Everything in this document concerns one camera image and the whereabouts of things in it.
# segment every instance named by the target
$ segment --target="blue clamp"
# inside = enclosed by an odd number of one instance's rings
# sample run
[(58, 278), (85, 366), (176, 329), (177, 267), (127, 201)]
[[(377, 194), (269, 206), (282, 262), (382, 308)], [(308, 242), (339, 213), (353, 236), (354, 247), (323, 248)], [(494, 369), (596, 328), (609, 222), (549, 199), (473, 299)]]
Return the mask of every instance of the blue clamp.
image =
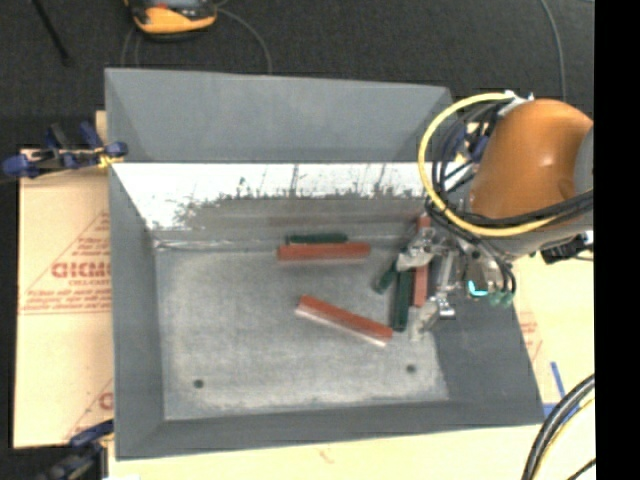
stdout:
[(52, 124), (44, 137), (44, 148), (31, 153), (13, 155), (2, 162), (2, 170), (14, 178), (36, 178), (53, 171), (80, 169), (101, 163), (105, 158), (124, 157), (129, 148), (124, 142), (105, 145), (88, 121), (80, 124), (85, 147), (72, 147), (57, 123)]
[(107, 420), (88, 428), (69, 441), (69, 447), (74, 450), (61, 461), (54, 464), (46, 472), (36, 475), (35, 480), (78, 480), (92, 467), (98, 467), (100, 478), (106, 471), (106, 449), (99, 440), (112, 434), (113, 420)]

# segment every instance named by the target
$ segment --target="yellow cable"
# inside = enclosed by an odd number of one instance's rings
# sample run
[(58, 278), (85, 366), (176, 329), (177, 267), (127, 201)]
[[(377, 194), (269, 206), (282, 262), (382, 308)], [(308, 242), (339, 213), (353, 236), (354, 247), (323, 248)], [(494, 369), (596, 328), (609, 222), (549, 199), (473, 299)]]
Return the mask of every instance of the yellow cable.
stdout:
[(487, 101), (507, 101), (513, 100), (515, 96), (512, 93), (484, 93), (478, 94), (476, 96), (470, 96), (469, 98), (465, 98), (463, 100), (454, 103), (450, 107), (447, 107), (443, 112), (438, 114), (436, 118), (431, 122), (431, 124), (427, 127), (427, 130), (424, 132), (422, 136), (422, 140), (420, 141), (420, 147), (418, 148), (418, 171), (420, 173), (420, 178), (422, 179), (422, 184), (427, 191), (427, 194), (435, 204), (435, 206), (442, 211), (442, 213), (447, 217), (451, 222), (453, 222), (458, 227), (469, 231), (471, 233), (475, 233), (476, 235), (484, 235), (484, 236), (493, 236), (493, 237), (505, 237), (505, 236), (513, 236), (518, 235), (520, 233), (526, 233), (528, 231), (533, 231), (539, 227), (544, 226), (545, 224), (551, 222), (554, 217), (549, 217), (546, 219), (541, 219), (535, 222), (529, 222), (526, 224), (520, 224), (518, 226), (511, 226), (505, 228), (487, 228), (483, 226), (477, 226), (471, 224), (460, 217), (458, 217), (455, 213), (453, 213), (449, 208), (446, 207), (445, 202), (438, 196), (436, 191), (433, 189), (431, 182), (429, 181), (429, 177), (427, 176), (427, 172), (424, 167), (424, 155), (427, 151), (427, 145), (429, 144), (429, 140), (431, 140), (432, 135), (438, 129), (438, 127), (447, 119), (450, 115), (454, 114), (458, 110), (468, 107), (470, 105), (474, 105), (476, 103), (482, 103)]

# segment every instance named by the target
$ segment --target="black floor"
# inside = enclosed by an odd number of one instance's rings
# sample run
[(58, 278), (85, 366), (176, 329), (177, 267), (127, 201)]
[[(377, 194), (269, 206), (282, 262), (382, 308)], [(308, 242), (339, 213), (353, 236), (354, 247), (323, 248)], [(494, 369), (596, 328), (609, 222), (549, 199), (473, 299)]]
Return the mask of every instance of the black floor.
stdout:
[[(229, 14), (193, 41), (160, 44), (132, 36), (126, 43), (131, 22), (121, 0), (39, 1), (72, 63), (62, 63), (32, 0), (0, 0), (2, 157), (40, 143), (54, 121), (74, 138), (79, 122), (104, 105), (105, 66), (266, 70), (260, 43)], [(591, 1), (230, 0), (223, 9), (259, 32), (277, 75), (444, 85), (455, 98), (512, 89), (563, 98), (594, 114)], [(61, 454), (9, 450), (16, 203), (15, 185), (0, 185), (0, 478), (8, 480), (30, 478)]]

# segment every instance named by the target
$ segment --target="robotic arm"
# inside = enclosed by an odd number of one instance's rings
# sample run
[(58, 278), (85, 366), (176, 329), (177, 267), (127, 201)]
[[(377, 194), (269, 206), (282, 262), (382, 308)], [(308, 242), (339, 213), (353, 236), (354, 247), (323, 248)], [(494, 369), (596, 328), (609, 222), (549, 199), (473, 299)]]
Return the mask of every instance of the robotic arm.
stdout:
[(519, 257), (552, 263), (592, 248), (593, 141), (593, 121), (576, 108), (513, 93), (467, 98), (436, 117), (418, 152), (432, 227), (395, 263), (432, 267), (431, 322), (455, 316), (453, 291), (510, 304)]

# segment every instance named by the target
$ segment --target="handheld device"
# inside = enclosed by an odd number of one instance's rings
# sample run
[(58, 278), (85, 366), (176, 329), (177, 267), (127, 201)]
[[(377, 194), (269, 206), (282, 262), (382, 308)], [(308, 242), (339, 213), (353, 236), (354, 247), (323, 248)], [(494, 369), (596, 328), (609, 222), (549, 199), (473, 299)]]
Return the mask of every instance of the handheld device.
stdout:
[(149, 37), (176, 40), (210, 27), (217, 18), (209, 0), (123, 0), (136, 26)]

